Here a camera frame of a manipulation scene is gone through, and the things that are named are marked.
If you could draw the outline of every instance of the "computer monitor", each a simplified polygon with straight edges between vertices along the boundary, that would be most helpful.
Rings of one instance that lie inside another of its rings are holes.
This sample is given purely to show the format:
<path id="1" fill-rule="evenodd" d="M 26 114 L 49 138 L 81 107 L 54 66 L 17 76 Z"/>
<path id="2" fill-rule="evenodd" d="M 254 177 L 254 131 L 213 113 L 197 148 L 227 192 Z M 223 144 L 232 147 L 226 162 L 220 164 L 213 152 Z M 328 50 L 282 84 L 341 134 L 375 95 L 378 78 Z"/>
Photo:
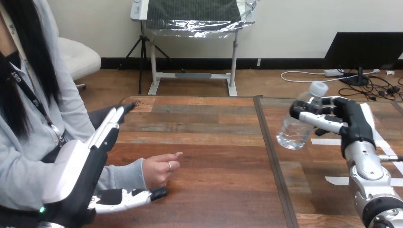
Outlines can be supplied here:
<path id="1" fill-rule="evenodd" d="M 327 51 L 323 68 L 356 69 L 358 77 L 341 81 L 364 86 L 368 79 L 362 75 L 363 69 L 392 69 L 402 53 L 403 32 L 338 32 Z"/>

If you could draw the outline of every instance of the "black baseboard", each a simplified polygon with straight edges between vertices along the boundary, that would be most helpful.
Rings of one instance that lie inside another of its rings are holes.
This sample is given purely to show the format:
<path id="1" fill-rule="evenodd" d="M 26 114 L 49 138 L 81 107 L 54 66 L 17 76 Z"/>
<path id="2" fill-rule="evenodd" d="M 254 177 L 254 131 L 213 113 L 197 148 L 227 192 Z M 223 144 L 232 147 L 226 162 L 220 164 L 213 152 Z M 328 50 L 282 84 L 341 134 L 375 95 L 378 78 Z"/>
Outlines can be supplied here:
<path id="1" fill-rule="evenodd" d="M 231 69 L 232 60 L 230 58 L 157 58 L 157 70 L 178 70 L 178 69 L 208 69 L 208 70 L 228 70 Z M 121 69 L 140 68 L 140 58 L 101 58 L 101 69 L 117 69 L 122 64 Z M 261 69 L 261 70 L 289 70 L 289 69 L 322 69 L 324 59 L 322 58 L 264 58 L 261 59 L 260 66 L 256 58 L 239 58 L 237 69 Z M 403 59 L 399 59 L 393 67 L 403 69 Z M 144 64 L 145 70 L 151 70 L 151 60 L 147 59 Z"/>

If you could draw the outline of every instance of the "bottle cap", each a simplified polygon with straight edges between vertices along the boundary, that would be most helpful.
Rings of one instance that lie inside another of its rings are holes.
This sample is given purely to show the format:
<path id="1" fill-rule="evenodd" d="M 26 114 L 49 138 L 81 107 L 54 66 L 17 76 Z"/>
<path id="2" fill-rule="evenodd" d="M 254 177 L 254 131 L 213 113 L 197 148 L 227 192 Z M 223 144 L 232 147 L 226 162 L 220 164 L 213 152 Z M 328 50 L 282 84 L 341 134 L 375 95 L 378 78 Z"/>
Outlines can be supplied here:
<path id="1" fill-rule="evenodd" d="M 319 81 L 313 81 L 311 87 L 309 88 L 309 92 L 312 95 L 323 97 L 328 91 L 328 89 L 329 87 L 325 83 Z"/>

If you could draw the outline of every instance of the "power strip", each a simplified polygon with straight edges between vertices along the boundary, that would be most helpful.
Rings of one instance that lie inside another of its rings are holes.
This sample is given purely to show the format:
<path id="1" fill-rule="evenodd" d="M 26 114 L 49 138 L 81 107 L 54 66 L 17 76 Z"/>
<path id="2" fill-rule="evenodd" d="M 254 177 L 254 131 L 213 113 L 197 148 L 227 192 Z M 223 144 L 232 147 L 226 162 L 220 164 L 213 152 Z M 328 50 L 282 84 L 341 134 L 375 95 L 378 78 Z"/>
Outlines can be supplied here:
<path id="1" fill-rule="evenodd" d="M 335 77 L 335 76 L 342 76 L 344 75 L 344 70 L 337 70 L 337 69 L 333 69 L 333 70 L 325 70 L 325 76 L 326 77 Z"/>

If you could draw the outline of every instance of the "black hair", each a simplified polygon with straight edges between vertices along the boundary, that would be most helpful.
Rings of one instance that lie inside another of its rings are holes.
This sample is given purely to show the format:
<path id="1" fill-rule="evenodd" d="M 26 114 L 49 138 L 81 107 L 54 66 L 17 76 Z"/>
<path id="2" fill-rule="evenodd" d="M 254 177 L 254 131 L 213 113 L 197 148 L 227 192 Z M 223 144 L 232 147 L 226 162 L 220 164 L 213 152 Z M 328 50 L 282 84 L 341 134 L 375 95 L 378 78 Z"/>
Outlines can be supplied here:
<path id="1" fill-rule="evenodd" d="M 27 55 L 43 92 L 51 103 L 58 103 L 60 89 L 55 69 L 43 35 L 40 18 L 33 0 L 0 0 L 11 17 L 22 48 Z M 29 135 L 29 121 L 17 85 L 8 80 L 11 72 L 7 60 L 0 55 L 0 110 L 4 120 L 18 137 Z"/>

